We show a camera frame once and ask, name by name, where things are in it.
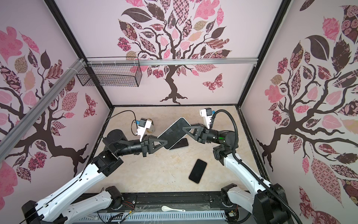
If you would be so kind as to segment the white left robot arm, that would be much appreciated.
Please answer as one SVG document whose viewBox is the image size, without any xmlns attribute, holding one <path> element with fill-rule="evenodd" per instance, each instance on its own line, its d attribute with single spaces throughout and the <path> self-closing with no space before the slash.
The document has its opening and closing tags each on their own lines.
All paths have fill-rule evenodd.
<svg viewBox="0 0 358 224">
<path fill-rule="evenodd" d="M 125 134 L 115 129 L 103 139 L 104 150 L 95 156 L 86 168 L 54 193 L 22 206 L 26 224 L 72 224 L 98 210 L 122 204 L 122 194 L 112 186 L 93 197 L 75 202 L 84 192 L 108 177 L 123 164 L 124 155 L 147 156 L 168 144 L 165 137 L 145 135 L 141 139 L 127 140 Z"/>
</svg>

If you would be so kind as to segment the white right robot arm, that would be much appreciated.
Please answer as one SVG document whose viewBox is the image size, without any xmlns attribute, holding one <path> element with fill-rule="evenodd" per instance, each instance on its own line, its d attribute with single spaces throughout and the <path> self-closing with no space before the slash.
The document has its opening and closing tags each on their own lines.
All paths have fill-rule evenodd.
<svg viewBox="0 0 358 224">
<path fill-rule="evenodd" d="M 237 154 L 238 130 L 216 131 L 202 124 L 183 127 L 183 131 L 195 141 L 216 143 L 213 154 L 223 166 L 232 171 L 248 189 L 232 187 L 227 191 L 231 203 L 248 211 L 258 224 L 301 223 L 300 218 L 288 205 L 283 188 L 271 184 L 252 170 Z"/>
</svg>

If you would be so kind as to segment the black phone pink case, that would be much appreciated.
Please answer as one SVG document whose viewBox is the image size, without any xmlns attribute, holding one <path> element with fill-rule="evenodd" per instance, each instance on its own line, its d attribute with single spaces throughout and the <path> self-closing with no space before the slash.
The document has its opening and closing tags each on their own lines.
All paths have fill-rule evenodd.
<svg viewBox="0 0 358 224">
<path fill-rule="evenodd" d="M 185 148 L 185 147 L 188 147 L 188 146 L 189 146 L 188 139 L 183 138 L 180 141 L 178 141 L 173 147 L 171 147 L 170 150 Z"/>
</svg>

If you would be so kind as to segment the black phone on table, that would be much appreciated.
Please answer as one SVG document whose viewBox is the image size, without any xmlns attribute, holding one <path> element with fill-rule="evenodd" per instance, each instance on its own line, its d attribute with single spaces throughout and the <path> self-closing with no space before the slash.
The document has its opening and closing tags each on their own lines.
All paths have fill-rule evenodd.
<svg viewBox="0 0 358 224">
<path fill-rule="evenodd" d="M 201 159 L 197 159 L 190 175 L 189 175 L 189 180 L 199 184 L 199 182 L 201 181 L 201 178 L 206 170 L 207 167 L 207 163 Z"/>
</svg>

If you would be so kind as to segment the white plastic spoon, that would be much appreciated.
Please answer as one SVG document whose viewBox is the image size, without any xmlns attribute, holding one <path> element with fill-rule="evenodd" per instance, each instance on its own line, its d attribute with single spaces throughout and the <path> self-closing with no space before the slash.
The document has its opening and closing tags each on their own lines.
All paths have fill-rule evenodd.
<svg viewBox="0 0 358 224">
<path fill-rule="evenodd" d="M 186 212 L 186 210 L 184 210 L 184 209 L 174 209 L 174 208 L 171 208 L 171 207 L 168 207 L 165 205 L 161 207 L 161 210 L 164 212 L 168 212 L 168 211 Z"/>
</svg>

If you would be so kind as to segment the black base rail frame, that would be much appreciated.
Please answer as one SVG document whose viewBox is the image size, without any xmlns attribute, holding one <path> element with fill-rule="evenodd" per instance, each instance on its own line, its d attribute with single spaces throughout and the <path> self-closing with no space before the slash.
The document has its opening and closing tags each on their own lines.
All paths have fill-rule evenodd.
<svg viewBox="0 0 358 224">
<path fill-rule="evenodd" d="M 85 193 L 75 202 L 95 196 Z M 123 193 L 120 207 L 109 207 L 94 213 L 162 212 L 162 206 L 186 211 L 224 211 L 223 221 L 171 221 L 160 224 L 255 224 L 254 217 L 242 207 L 229 201 L 223 191 L 207 192 L 162 192 L 162 193 Z"/>
</svg>

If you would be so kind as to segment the aluminium rail back wall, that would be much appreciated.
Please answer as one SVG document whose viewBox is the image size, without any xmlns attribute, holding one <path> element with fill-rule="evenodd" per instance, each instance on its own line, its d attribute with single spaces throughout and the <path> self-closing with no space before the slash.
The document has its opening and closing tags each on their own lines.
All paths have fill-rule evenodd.
<svg viewBox="0 0 358 224">
<path fill-rule="evenodd" d="M 88 65 L 138 65 L 138 66 L 157 66 L 157 65 L 198 65 L 198 64 L 257 64 L 258 58 L 254 57 L 236 57 L 236 58 L 204 58 L 204 59 L 163 59 L 163 60 L 105 60 L 105 58 L 87 58 Z"/>
</svg>

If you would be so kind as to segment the aluminium rail wall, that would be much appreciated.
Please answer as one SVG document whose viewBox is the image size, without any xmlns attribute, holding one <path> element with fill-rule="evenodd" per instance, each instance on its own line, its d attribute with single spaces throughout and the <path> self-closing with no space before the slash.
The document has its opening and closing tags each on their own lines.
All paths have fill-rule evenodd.
<svg viewBox="0 0 358 224">
<path fill-rule="evenodd" d="M 2 140 L 1 142 L 1 161 L 5 160 L 6 156 L 12 151 L 16 144 L 26 134 L 26 132 L 35 124 L 37 119 L 49 107 L 51 102 L 66 86 L 66 84 L 85 66 L 83 59 L 77 59 L 55 82 L 54 86 L 45 93 L 43 97 L 36 103 L 36 105 L 20 120 Z"/>
<path fill-rule="evenodd" d="M 87 58 L 88 65 L 138 65 L 138 66 L 157 66 L 157 65 L 198 65 L 198 64 L 257 64 L 258 58 L 254 57 L 236 57 L 236 58 L 204 58 L 204 59 L 163 59 L 163 60 L 105 60 L 105 58 Z"/>
</svg>

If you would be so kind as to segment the aluminium rail left wall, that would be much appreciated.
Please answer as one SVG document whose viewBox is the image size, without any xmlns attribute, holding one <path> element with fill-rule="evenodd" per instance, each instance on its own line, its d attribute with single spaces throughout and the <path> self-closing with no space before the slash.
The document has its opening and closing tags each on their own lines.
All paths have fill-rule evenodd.
<svg viewBox="0 0 358 224">
<path fill-rule="evenodd" d="M 54 86 L 45 93 L 43 97 L 36 103 L 36 105 L 20 120 L 2 140 L 1 142 L 1 161 L 5 160 L 6 156 L 12 151 L 16 144 L 26 134 L 26 132 L 35 124 L 37 119 L 49 107 L 51 102 L 66 86 L 66 84 L 85 66 L 83 59 L 77 59 L 55 82 Z"/>
</svg>

